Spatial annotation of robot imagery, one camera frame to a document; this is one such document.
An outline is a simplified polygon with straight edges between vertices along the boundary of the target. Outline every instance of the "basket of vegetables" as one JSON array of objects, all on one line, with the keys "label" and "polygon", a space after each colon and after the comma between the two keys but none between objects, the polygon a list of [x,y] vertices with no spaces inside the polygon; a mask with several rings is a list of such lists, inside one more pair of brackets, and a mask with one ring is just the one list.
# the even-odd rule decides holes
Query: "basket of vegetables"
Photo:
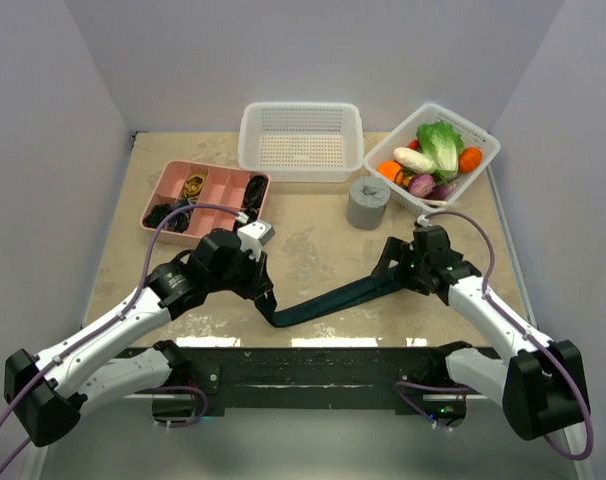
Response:
[{"label": "basket of vegetables", "polygon": [[417,215],[452,205],[501,149],[498,140],[434,103],[410,115],[365,157],[395,200]]}]

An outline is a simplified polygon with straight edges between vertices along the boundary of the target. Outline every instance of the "black strap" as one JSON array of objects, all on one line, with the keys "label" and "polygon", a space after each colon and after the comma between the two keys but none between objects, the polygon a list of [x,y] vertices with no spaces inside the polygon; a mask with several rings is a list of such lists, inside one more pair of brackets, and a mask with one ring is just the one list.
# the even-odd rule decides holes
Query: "black strap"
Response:
[{"label": "black strap", "polygon": [[396,267],[392,267],[383,275],[348,283],[280,312],[276,311],[277,303],[272,290],[256,299],[254,305],[273,327],[291,327],[401,290],[403,287],[394,280],[395,271]]}]

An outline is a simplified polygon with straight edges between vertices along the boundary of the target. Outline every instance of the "green lettuce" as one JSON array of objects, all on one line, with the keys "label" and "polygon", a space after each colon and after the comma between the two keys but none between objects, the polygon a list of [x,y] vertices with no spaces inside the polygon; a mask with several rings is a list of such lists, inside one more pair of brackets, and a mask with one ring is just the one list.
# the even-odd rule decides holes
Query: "green lettuce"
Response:
[{"label": "green lettuce", "polygon": [[436,164],[436,174],[441,178],[456,175],[459,155],[465,148],[461,135],[446,122],[424,123],[416,131],[423,154]]}]

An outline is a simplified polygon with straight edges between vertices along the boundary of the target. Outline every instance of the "gray tape roll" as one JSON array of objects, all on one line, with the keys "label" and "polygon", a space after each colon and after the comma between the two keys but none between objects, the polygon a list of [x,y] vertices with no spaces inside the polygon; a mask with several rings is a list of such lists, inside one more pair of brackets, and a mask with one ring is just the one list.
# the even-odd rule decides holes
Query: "gray tape roll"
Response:
[{"label": "gray tape roll", "polygon": [[356,228],[374,230],[383,221],[390,187],[376,177],[361,177],[350,187],[347,221]]}]

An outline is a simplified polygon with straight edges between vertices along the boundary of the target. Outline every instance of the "perforated basket bottom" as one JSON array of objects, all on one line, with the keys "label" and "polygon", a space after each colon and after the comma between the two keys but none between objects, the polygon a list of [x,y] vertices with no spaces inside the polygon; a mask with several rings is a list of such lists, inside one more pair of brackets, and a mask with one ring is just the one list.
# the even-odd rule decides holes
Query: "perforated basket bottom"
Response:
[{"label": "perforated basket bottom", "polygon": [[341,135],[263,135],[261,167],[344,168]]}]

